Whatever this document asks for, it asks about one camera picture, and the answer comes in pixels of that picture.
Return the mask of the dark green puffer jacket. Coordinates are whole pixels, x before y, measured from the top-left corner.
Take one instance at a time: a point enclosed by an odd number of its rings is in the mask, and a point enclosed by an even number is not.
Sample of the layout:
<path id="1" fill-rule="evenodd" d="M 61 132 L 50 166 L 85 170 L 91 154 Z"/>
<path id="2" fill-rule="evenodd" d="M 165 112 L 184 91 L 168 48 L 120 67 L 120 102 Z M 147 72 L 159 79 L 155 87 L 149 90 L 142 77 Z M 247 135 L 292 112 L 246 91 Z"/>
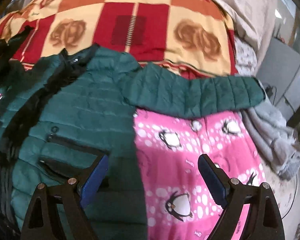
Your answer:
<path id="1" fill-rule="evenodd" d="M 109 153 L 102 189 L 86 213 L 100 239 L 146 239 L 144 189 L 134 143 L 138 108 L 196 119 L 258 105 L 265 93 L 252 77 L 188 80 L 128 53 L 97 44 L 43 57 L 31 70 L 0 58 L 0 218 L 23 225 L 39 183 L 61 182 L 39 166 L 48 159 L 69 171 Z"/>

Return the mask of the pink penguin print quilt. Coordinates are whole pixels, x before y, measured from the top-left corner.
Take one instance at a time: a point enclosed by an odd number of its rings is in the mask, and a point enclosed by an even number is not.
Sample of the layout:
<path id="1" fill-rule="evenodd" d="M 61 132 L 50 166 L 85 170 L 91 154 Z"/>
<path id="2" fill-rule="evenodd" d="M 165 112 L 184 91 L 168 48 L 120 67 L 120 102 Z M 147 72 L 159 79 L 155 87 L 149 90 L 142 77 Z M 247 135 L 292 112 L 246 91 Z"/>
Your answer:
<path id="1" fill-rule="evenodd" d="M 146 239 L 205 239 L 220 206 L 208 193 L 198 170 L 207 154 L 225 172 L 257 184 L 262 177 L 257 150 L 236 112 L 181 119 L 138 108 L 134 115 L 135 147 L 144 189 Z M 73 174 L 58 161 L 42 159 L 52 174 Z"/>

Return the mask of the grey fleece garment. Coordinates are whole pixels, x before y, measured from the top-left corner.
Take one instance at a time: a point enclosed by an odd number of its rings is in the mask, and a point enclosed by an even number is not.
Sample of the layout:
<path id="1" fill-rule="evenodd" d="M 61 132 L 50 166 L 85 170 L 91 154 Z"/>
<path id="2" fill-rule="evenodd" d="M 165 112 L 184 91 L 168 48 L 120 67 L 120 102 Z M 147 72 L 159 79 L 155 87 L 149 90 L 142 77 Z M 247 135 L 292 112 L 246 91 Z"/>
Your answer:
<path id="1" fill-rule="evenodd" d="M 273 172 L 282 180 L 291 180 L 300 169 L 300 143 L 295 129 L 268 98 L 240 111 L 249 135 Z"/>

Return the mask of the grey metal cabinet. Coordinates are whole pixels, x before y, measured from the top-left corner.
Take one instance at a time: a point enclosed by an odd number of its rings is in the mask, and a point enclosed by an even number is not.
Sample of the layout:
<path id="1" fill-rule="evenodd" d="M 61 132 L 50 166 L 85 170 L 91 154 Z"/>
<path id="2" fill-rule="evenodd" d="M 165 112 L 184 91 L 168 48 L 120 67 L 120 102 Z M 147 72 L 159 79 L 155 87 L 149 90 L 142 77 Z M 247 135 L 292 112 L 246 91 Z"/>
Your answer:
<path id="1" fill-rule="evenodd" d="M 300 107 L 300 54 L 272 38 L 256 77 L 272 89 L 270 101 L 289 120 Z"/>

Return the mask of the red orange rose blanket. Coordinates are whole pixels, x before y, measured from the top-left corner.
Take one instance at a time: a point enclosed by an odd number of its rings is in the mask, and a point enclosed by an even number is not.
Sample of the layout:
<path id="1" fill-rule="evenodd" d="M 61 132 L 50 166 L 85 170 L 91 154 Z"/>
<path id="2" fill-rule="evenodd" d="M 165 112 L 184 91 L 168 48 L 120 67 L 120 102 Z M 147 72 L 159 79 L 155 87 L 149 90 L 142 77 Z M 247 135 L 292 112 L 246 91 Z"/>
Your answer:
<path id="1" fill-rule="evenodd" d="M 27 69 L 97 43 L 189 79 L 236 73 L 233 20 L 213 0 L 32 0 L 0 20 L 0 39 L 26 26 L 13 58 Z"/>

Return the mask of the beige curtain fabric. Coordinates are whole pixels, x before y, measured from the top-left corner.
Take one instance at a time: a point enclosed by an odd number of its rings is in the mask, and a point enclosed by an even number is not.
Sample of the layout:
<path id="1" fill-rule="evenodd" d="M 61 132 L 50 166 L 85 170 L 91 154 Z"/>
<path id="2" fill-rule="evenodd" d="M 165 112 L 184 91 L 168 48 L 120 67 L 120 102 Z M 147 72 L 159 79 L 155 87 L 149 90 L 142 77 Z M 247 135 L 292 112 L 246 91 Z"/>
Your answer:
<path id="1" fill-rule="evenodd" d="M 240 75 L 256 75 L 272 38 L 277 0 L 213 1 L 233 20 L 236 69 Z"/>

